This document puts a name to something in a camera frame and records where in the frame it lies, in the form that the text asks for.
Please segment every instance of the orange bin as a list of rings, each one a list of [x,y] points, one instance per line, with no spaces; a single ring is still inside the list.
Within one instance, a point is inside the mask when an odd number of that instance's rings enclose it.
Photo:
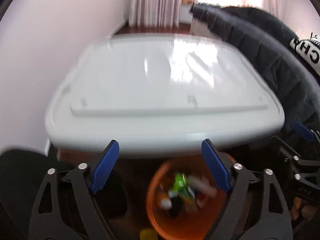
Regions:
[[[226,194],[218,190],[215,198],[210,198],[198,213],[187,214],[181,211],[177,218],[159,209],[155,202],[155,192],[165,174],[185,172],[206,176],[210,184],[215,182],[201,155],[177,157],[165,162],[153,176],[147,192],[147,215],[157,233],[167,240],[202,240],[208,233],[213,222],[219,215],[225,201]]]

